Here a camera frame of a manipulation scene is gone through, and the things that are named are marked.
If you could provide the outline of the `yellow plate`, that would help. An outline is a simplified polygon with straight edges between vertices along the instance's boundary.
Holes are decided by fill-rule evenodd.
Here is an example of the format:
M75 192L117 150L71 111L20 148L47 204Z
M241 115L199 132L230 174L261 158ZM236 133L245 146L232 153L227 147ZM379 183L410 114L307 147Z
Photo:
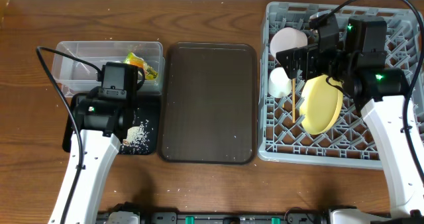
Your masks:
M327 75L307 80L301 97L299 114L306 133L318 135L328 131L337 121L343 103L343 93L337 89L341 82Z

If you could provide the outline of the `green orange snack wrapper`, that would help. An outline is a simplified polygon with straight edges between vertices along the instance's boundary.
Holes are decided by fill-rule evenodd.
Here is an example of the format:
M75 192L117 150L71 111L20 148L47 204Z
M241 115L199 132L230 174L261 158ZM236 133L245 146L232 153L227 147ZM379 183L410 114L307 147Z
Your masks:
M142 68L146 80L155 80L158 77L158 72L143 58L136 56L133 52L129 52L123 62L125 64L130 64L138 68Z

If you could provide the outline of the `wooden chopstick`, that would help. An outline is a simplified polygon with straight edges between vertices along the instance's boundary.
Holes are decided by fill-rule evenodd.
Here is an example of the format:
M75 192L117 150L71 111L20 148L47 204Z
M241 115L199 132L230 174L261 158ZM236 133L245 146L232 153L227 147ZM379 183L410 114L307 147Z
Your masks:
M296 85L296 79L294 78L294 79L292 79L291 80L291 86L292 86L292 106L291 106L291 108L292 108L292 122L293 122L293 124L295 124L295 121L296 121L296 118L295 118L295 85Z

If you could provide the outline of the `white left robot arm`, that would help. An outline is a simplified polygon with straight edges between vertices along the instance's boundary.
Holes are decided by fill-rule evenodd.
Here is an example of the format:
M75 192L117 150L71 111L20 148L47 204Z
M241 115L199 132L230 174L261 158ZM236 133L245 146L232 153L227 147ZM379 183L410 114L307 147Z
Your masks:
M105 181L134 117L133 99L95 88L68 107L70 159L50 223L95 223Z

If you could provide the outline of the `white cup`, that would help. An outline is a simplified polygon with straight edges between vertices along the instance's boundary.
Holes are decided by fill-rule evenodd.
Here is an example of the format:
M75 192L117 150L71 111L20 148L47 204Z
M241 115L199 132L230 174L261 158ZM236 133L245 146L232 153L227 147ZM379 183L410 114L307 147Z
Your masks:
M292 92L292 80L283 67L274 68L268 78L268 94L275 98L287 97Z

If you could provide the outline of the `pink white small bowl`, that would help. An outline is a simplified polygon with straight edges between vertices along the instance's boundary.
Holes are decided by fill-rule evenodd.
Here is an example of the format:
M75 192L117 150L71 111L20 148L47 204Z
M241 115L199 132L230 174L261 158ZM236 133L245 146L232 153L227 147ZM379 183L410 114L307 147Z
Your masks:
M276 58L276 54L292 48L301 48L308 45L308 39L304 32L286 27L279 30L270 41L270 53Z

